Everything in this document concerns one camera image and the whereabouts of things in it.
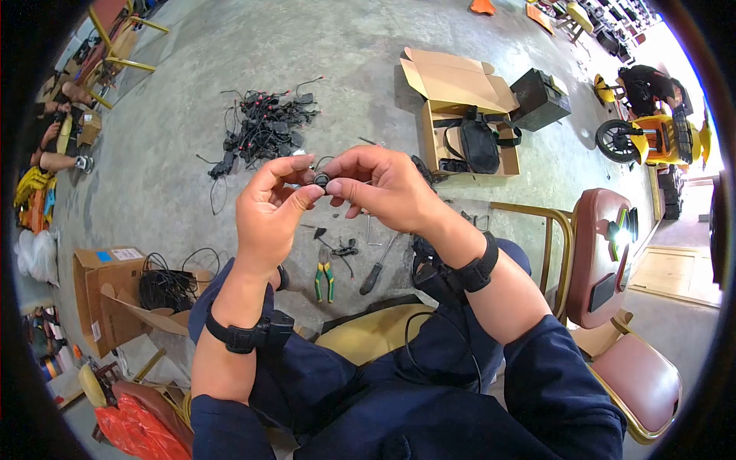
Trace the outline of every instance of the green and yellow pliers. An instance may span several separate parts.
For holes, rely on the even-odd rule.
[[[332,303],[334,299],[334,286],[335,277],[332,276],[332,270],[330,270],[330,250],[324,244],[319,248],[319,261],[317,262],[317,274],[314,275],[314,288],[317,292],[317,302],[322,302],[322,287],[319,285],[319,281],[322,279],[322,272],[325,273],[327,278],[327,301]]]

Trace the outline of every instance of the small round component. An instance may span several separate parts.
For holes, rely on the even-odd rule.
[[[324,172],[320,172],[318,175],[314,176],[314,183],[322,188],[327,187],[328,182],[330,182],[330,176],[326,175]]]

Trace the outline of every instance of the sneaker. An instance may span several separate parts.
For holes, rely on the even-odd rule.
[[[77,157],[77,164],[74,167],[81,169],[85,174],[90,174],[94,169],[94,158],[88,157],[87,155],[80,155]]]

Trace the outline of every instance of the hand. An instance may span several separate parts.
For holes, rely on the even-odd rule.
[[[51,126],[49,126],[49,128],[43,134],[43,138],[41,139],[41,149],[45,149],[49,142],[59,135],[60,129],[61,123],[59,123],[58,121],[55,123],[51,123]]]
[[[355,146],[332,159],[322,172],[333,178],[327,184],[327,193],[333,196],[330,204],[338,207],[345,200],[352,204],[345,214],[348,219],[364,208],[387,227],[424,236],[433,222],[448,211],[454,213],[402,152]]]
[[[238,196],[236,261],[242,273],[265,280],[289,255],[300,217],[325,194],[318,185],[306,185],[314,178],[309,169],[313,160],[314,155],[271,160]],[[304,186],[292,188],[285,183]]]

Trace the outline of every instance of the orange object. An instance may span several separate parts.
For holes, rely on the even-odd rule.
[[[542,13],[542,11],[532,4],[526,4],[526,15],[532,21],[536,22],[540,26],[544,27],[545,30],[554,36],[554,29],[550,23],[550,17]]]
[[[143,460],[190,460],[184,447],[163,424],[132,396],[123,394],[118,408],[94,410],[107,440],[128,455]]]
[[[476,13],[488,13],[493,16],[496,8],[491,4],[491,0],[473,0],[470,9]]]

